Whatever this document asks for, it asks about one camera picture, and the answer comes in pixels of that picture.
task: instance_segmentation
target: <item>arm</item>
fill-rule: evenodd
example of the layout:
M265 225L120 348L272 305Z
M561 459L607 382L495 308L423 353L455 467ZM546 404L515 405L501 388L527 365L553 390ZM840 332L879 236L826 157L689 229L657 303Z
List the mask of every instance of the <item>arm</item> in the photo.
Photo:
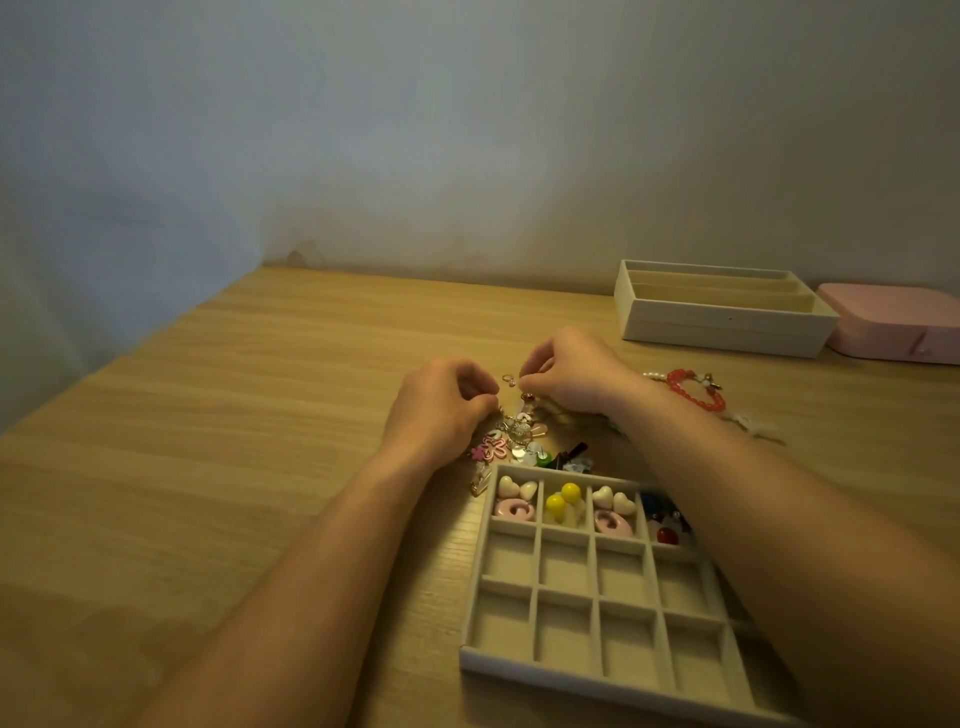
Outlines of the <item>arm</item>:
M466 359L404 379L377 453L131 728L343 725L423 486L466 449L498 390Z
M558 332L520 373L525 391L605 414L628 435L782 659L826 700L822 719L957 724L955 558L584 331Z

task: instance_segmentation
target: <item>forearm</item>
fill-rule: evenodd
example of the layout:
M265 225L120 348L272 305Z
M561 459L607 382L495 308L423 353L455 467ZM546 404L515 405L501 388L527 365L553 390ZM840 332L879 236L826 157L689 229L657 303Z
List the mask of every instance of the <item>forearm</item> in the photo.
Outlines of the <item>forearm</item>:
M956 710L955 559L655 382L612 391L607 414L792 668L894 721Z
M428 476L412 462L368 461L132 726L343 724Z

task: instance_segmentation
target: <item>pink box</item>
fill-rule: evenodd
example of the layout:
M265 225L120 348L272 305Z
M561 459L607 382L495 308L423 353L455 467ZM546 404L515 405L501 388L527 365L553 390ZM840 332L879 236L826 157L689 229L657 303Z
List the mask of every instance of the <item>pink box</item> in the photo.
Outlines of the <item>pink box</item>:
M864 359L960 364L960 301L896 285L824 283L817 294L840 314L827 346Z

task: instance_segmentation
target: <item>hand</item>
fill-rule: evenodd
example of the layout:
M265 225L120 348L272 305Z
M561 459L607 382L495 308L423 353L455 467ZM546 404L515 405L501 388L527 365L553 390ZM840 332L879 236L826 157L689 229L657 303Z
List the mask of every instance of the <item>hand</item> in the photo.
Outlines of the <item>hand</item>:
M469 447L473 430L500 406L500 385L469 359L434 359L403 379L380 449L410 458L429 477Z
M561 328L520 368L524 392L549 397L578 412L599 412L619 387L636 378L609 346L581 328Z

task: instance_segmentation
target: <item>red bead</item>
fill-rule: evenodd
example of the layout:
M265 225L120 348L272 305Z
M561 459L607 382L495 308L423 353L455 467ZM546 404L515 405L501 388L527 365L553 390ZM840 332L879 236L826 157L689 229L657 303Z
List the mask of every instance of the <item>red bead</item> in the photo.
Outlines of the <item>red bead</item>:
M671 546L677 546L680 543L680 536L677 535L677 532L672 528L664 526L659 531L657 531L657 540L661 544L670 544Z
M686 400L692 401L697 406L707 410L707 412L723 412L727 408L727 403L715 389L710 387L707 388L707 394L709 394L710 398L713 400L713 404L711 404L709 402L697 400L681 386L681 382L685 379L695 379L696 377L697 373L693 370L675 369L666 376L666 383L667 386L678 395L681 395Z

